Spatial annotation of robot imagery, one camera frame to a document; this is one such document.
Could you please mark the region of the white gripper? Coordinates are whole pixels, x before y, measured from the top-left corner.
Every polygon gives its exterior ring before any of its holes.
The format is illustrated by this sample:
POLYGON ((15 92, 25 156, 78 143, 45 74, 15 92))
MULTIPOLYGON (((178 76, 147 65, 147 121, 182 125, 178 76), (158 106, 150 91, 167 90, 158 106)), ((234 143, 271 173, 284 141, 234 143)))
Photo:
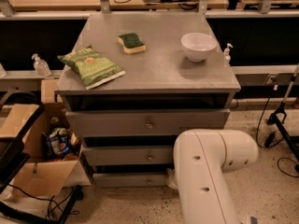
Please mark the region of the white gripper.
POLYGON ((177 182, 175 170, 168 168, 166 171, 167 171, 167 177, 165 179, 165 182, 167 186, 171 189, 178 189, 178 182, 177 182))

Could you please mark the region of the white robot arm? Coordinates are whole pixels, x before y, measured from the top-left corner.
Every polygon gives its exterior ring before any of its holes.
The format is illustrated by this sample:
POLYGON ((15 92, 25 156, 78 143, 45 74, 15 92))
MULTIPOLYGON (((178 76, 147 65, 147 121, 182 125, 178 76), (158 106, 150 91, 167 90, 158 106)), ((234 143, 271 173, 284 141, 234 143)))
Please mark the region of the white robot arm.
POLYGON ((185 224, 240 224, 223 174, 249 167, 258 147, 237 130, 193 129, 181 133, 173 148, 174 168, 167 185, 178 190, 185 224))

